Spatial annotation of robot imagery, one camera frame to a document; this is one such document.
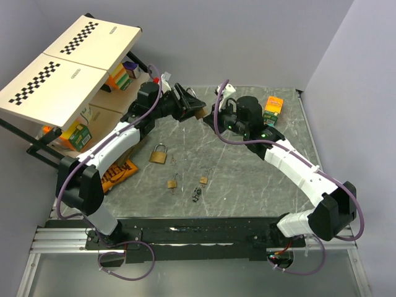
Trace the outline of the large brass padlock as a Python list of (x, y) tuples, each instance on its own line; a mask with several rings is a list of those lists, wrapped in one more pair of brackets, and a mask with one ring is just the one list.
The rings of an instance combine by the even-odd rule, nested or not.
[(157, 144), (151, 152), (149, 162), (164, 165), (167, 158), (167, 146), (163, 143)]
[[(191, 87), (188, 87), (186, 91), (191, 93), (195, 98), (197, 98), (195, 91)], [(206, 115), (207, 115), (207, 110), (205, 109), (205, 107), (200, 108), (194, 113), (194, 116), (196, 117), (197, 120), (204, 118)]]

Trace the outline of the small brass padlock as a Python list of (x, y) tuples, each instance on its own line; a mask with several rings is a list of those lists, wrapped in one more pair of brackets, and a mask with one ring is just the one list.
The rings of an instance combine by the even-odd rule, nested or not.
[(178, 173), (175, 173), (172, 177), (171, 180), (168, 180), (167, 182), (167, 188), (168, 189), (176, 189), (177, 188), (177, 178), (181, 179), (181, 176)]
[(202, 186), (206, 186), (207, 183), (208, 183), (208, 181), (209, 181), (209, 177), (210, 177), (211, 174), (213, 174), (213, 168), (209, 168), (209, 169), (207, 170), (206, 174), (205, 174), (204, 176), (201, 176), (201, 177), (200, 177), (199, 183), (200, 183)]

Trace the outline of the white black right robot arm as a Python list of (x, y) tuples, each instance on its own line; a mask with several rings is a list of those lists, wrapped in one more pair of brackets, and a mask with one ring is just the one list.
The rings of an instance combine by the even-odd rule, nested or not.
[(339, 232), (356, 218), (360, 229), (351, 240), (363, 234), (364, 218), (354, 185), (341, 183), (325, 174), (303, 157), (282, 133), (266, 125), (257, 98), (241, 97), (231, 104), (230, 98), (219, 95), (204, 121), (222, 142), (245, 145), (282, 172), (312, 204), (310, 210), (286, 213), (277, 218), (275, 228), (270, 231), (274, 245), (285, 246), (291, 238), (300, 235), (313, 235), (324, 241), (334, 238), (348, 241)]

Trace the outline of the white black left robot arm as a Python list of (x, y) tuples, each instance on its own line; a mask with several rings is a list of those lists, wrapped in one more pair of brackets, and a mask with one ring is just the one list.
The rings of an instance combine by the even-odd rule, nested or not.
[(103, 203), (103, 175), (127, 149), (151, 132), (157, 119), (171, 116), (183, 122), (205, 106), (180, 84), (163, 91), (158, 83), (143, 83), (127, 113), (107, 136), (78, 157), (66, 156), (59, 162), (57, 216), (63, 217), (61, 204), (65, 203), (89, 222), (107, 248), (118, 247), (124, 239), (123, 227)]

